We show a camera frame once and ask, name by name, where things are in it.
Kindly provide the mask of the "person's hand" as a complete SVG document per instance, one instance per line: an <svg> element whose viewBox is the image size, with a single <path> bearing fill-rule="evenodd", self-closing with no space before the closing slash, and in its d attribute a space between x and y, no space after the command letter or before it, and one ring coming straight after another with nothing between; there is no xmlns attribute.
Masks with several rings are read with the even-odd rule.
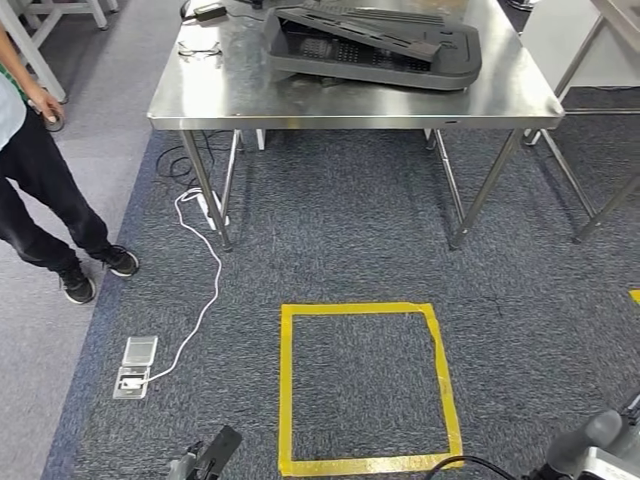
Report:
<svg viewBox="0 0 640 480"><path fill-rule="evenodd" d="M29 99L29 103L48 124L63 123L64 121L64 110L62 105L48 91L35 84L26 88L25 93Z"/></svg>

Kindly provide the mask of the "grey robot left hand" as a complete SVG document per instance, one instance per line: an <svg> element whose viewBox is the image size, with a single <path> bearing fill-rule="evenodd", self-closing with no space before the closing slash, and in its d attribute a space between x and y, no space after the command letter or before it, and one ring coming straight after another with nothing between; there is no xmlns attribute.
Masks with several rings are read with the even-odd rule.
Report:
<svg viewBox="0 0 640 480"><path fill-rule="evenodd" d="M212 442L197 441L169 463L168 480L219 479L242 442L241 433L224 425Z"/></svg>

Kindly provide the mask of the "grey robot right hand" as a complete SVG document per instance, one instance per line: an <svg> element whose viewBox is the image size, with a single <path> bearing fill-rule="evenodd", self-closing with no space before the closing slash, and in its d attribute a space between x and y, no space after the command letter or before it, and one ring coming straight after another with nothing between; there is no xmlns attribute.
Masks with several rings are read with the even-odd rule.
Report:
<svg viewBox="0 0 640 480"><path fill-rule="evenodd" d="M542 471L546 479L638 479L639 391L555 439Z"/></svg>

